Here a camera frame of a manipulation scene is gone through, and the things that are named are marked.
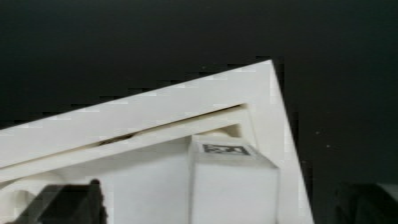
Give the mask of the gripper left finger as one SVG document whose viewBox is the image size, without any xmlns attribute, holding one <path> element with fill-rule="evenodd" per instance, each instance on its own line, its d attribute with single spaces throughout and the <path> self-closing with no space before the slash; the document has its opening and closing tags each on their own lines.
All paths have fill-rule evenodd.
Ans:
<svg viewBox="0 0 398 224">
<path fill-rule="evenodd" d="M 108 224 L 99 180 L 48 185 L 9 224 Z"/>
</svg>

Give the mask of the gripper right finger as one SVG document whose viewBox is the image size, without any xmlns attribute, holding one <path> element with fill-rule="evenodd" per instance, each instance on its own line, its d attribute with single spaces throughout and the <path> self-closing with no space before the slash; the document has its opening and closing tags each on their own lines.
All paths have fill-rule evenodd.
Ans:
<svg viewBox="0 0 398 224">
<path fill-rule="evenodd" d="M 398 224 L 398 184 L 343 183 L 332 224 Z"/>
</svg>

